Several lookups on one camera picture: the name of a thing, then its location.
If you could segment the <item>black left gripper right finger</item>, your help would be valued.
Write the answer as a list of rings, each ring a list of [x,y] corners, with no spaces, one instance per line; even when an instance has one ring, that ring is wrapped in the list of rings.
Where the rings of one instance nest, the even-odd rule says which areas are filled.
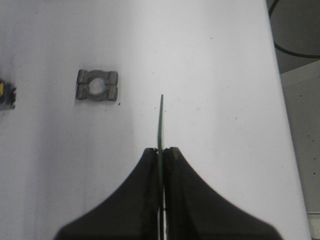
[[[280,240],[270,224],[213,190],[177,147],[163,151],[167,237],[170,240]]]

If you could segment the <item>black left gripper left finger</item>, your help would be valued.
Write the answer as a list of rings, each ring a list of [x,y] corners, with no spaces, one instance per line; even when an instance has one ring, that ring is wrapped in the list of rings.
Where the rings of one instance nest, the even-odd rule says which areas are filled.
[[[157,150],[146,148],[121,186],[100,205],[63,226],[55,239],[158,239],[157,160]]]

